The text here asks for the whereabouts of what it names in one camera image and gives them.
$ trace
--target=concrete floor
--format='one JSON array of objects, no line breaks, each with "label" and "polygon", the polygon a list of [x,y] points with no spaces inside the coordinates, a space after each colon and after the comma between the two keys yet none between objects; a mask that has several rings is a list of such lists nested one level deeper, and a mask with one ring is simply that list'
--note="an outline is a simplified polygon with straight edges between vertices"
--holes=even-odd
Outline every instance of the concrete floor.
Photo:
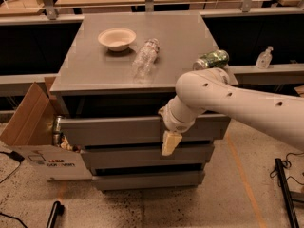
[{"label": "concrete floor", "polygon": [[[0,131],[5,127],[0,123]],[[90,181],[45,181],[27,161],[0,184],[0,212],[21,219],[27,227],[46,227],[54,201],[65,206],[56,227],[290,227],[277,178],[271,179],[275,158],[300,151],[251,127],[232,121],[224,140],[215,142],[198,187],[106,191]],[[0,151],[10,152],[2,143]],[[303,157],[290,157],[286,171],[303,180]],[[0,180],[17,163],[0,155]],[[291,190],[302,186],[289,180]],[[304,227],[303,205],[296,205]],[[0,216],[0,227],[22,227]]]}]

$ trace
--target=black tube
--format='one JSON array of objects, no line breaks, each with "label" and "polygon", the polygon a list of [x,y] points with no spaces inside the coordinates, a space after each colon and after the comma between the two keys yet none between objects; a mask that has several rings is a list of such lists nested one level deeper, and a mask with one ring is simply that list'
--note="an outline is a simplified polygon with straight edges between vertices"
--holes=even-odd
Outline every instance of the black tube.
[{"label": "black tube", "polygon": [[298,228],[298,222],[296,218],[296,213],[295,213],[295,208],[293,204],[293,200],[291,197],[291,193],[288,187],[288,183],[286,180],[282,160],[279,158],[275,159],[275,166],[276,166],[276,171],[277,171],[277,176],[279,178],[279,182],[281,184],[284,200],[285,200],[285,205],[289,217],[289,222],[291,223],[292,228]]},{"label": "black tube", "polygon": [[57,216],[61,216],[64,213],[65,206],[60,201],[55,201],[51,208],[50,215],[47,222],[47,228],[53,228],[56,223]]}]

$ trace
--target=drawer front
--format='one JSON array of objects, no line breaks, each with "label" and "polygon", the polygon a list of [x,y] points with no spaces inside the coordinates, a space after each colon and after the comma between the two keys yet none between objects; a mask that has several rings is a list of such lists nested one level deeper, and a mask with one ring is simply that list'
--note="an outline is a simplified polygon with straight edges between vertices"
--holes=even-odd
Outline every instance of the drawer front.
[{"label": "drawer front", "polygon": [[86,168],[93,174],[95,169],[160,166],[174,164],[206,164],[210,161],[212,144],[182,144],[171,156],[161,154],[161,146],[141,144],[139,146],[100,148],[83,151]]},{"label": "drawer front", "polygon": [[[221,114],[202,114],[195,125],[183,134],[182,140],[207,141],[222,139],[230,118]],[[131,143],[162,143],[165,130],[162,118],[62,119],[61,129],[70,144],[109,145]]]},{"label": "drawer front", "polygon": [[154,174],[116,175],[93,177],[93,184],[99,190],[122,190],[173,186],[196,186],[202,183],[204,172],[164,172]]}]

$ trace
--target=white bowl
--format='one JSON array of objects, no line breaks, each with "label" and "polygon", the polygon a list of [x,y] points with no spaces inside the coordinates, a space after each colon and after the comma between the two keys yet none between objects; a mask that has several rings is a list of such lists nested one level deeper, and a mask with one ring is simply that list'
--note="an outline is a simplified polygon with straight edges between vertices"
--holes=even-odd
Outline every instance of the white bowl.
[{"label": "white bowl", "polygon": [[98,41],[112,51],[123,51],[135,40],[136,33],[128,28],[111,28],[100,33]]}]

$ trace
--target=black plug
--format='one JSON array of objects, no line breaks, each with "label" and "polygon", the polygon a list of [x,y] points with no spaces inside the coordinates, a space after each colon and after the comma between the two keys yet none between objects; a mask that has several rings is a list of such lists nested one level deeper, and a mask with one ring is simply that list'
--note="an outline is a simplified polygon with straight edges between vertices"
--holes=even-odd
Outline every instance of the black plug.
[{"label": "black plug", "polygon": [[25,159],[23,156],[19,155],[19,154],[18,154],[17,152],[15,152],[15,151],[12,151],[11,153],[9,153],[8,156],[9,156],[11,159],[13,159],[13,160],[15,160],[15,161],[17,161],[17,162],[20,162],[20,163]]}]

